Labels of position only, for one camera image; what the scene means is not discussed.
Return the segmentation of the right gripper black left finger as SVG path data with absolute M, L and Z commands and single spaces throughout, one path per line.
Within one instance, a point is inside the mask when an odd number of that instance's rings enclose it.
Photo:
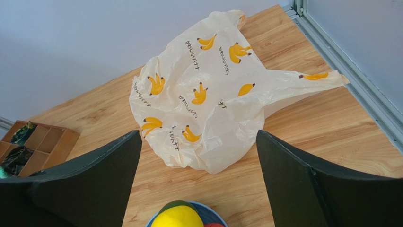
M 140 158 L 131 131 L 84 155 L 28 177 L 0 182 L 3 227 L 120 227 Z

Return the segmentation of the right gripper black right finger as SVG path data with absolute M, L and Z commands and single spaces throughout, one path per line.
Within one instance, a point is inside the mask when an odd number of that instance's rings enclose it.
M 275 226 L 402 226 L 401 178 L 340 166 L 263 130 L 256 146 Z

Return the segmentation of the yellow lemon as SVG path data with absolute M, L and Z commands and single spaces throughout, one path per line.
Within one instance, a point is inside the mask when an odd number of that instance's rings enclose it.
M 189 206 L 176 206 L 159 213 L 152 227 L 203 227 L 199 214 Z

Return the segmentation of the red strawberry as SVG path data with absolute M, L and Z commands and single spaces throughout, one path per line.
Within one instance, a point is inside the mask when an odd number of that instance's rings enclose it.
M 220 223 L 208 223 L 204 227 L 224 227 L 224 226 Z

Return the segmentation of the banana print plastic bag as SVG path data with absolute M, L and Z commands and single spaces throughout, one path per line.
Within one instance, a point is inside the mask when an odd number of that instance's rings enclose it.
M 240 10 L 212 12 L 134 77 L 134 119 L 167 166 L 219 173 L 249 151 L 268 116 L 345 84 L 337 71 L 266 69 L 240 32 L 244 24 Z

